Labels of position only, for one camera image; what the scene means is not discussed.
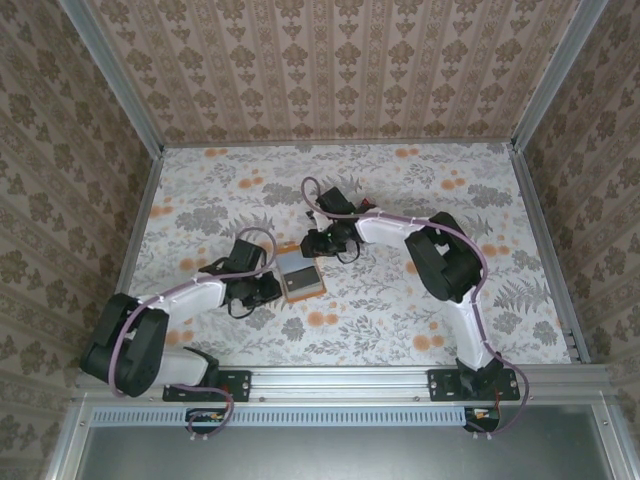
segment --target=floral tablecloth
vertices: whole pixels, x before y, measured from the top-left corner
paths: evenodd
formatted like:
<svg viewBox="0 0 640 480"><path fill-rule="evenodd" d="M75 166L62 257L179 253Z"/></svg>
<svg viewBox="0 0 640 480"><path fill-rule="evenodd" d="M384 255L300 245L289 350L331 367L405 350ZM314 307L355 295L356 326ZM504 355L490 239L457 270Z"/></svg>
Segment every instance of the floral tablecloth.
<svg viewBox="0 0 640 480"><path fill-rule="evenodd" d="M505 144L168 149L131 293L187 280L228 254L247 226L299 242L312 226L299 192L306 175L354 203L451 213L489 261L481 299L494 347L518 363L569 362ZM250 239L268 246L260 235ZM195 346L223 365L454 362L447 308L428 295L407 251L368 245L353 264L319 264L326 295L281 299L242 320L207 311L172 328L167 344Z"/></svg>

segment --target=wall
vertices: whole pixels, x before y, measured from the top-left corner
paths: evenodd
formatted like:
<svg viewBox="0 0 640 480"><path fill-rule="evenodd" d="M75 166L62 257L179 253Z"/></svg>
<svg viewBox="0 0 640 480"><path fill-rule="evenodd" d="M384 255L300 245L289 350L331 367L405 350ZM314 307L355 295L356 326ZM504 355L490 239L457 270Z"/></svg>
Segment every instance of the wall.
<svg viewBox="0 0 640 480"><path fill-rule="evenodd" d="M1 478L46 466L149 166L57 2L0 2Z"/></svg>
<svg viewBox="0 0 640 480"><path fill-rule="evenodd" d="M578 0L90 0L165 144L507 138Z"/></svg>
<svg viewBox="0 0 640 480"><path fill-rule="evenodd" d="M596 361L640 437L640 2L611 0L525 155Z"/></svg>

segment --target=gray leaf pattern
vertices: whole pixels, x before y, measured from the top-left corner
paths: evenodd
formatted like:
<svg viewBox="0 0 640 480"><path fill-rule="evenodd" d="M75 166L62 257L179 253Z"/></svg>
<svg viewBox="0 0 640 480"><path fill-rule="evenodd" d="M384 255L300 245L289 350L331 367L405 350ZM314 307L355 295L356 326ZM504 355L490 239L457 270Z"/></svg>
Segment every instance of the gray leaf pattern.
<svg viewBox="0 0 640 480"><path fill-rule="evenodd" d="M228 255L246 227L299 243L313 228L300 182L313 175L356 205L367 198L393 213L453 215L487 255L491 275L481 302L494 347L520 363L569 361L505 145L211 150L165 151L132 294L188 280ZM311 186L308 194L315 195ZM271 250L263 235L247 238ZM204 312L173 327L168 341L231 366L454 363L449 307L426 292L408 252L365 245L353 264L320 258L318 265L324 296L280 299L242 320L225 308Z"/></svg>

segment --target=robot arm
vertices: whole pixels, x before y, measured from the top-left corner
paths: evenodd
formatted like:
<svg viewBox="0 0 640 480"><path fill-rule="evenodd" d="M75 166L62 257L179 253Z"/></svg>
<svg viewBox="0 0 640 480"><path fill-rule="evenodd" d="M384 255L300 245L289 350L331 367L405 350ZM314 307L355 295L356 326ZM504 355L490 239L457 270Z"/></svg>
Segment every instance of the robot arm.
<svg viewBox="0 0 640 480"><path fill-rule="evenodd" d="M463 389L474 397L490 387L503 365L485 348L474 316L471 293L481 279L482 266L468 245L441 230L373 216L382 212L368 203L356 208L335 187L320 195L317 203L328 213L367 212L368 216L335 221L314 212L321 230L309 230L301 243L303 255L336 256L347 250L349 241L408 249L425 288L449 308L448 320L456 336L456 363ZM440 212L429 220L464 234L448 213Z"/></svg>
<svg viewBox="0 0 640 480"><path fill-rule="evenodd" d="M237 279L214 277L252 272L265 256L261 247L238 239L229 257L202 268L192 279L193 285L167 298L160 297L160 301L144 309L127 332L120 350L115 372L117 388L136 397L156 385L215 386L217 360L192 348L165 347L167 330L200 312L223 305L227 305L231 314L234 302L253 309L279 298L282 291L273 272ZM116 339L131 312L148 298L119 293L109 299L80 359L84 372L108 381Z"/></svg>

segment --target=mounting plate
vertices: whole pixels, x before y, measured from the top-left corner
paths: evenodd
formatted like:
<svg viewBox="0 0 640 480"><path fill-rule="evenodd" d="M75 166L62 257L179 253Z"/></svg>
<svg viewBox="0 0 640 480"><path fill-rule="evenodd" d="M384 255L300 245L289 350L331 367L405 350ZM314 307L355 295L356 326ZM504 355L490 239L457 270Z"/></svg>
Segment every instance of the mounting plate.
<svg viewBox="0 0 640 480"><path fill-rule="evenodd" d="M248 402L251 393L251 371L220 370L216 388L229 392L235 402ZM165 402L224 402L225 398L217 393L187 392L179 388L165 387L162 400Z"/></svg>
<svg viewBox="0 0 640 480"><path fill-rule="evenodd" d="M432 402L456 402L456 401L489 401L496 399L494 389L480 392L477 397L471 397L463 389L460 383L460 371L456 368L442 370L427 370L429 379L429 395ZM496 380L495 387L500 394L500 400L520 400L520 389L516 374L509 368L503 368Z"/></svg>

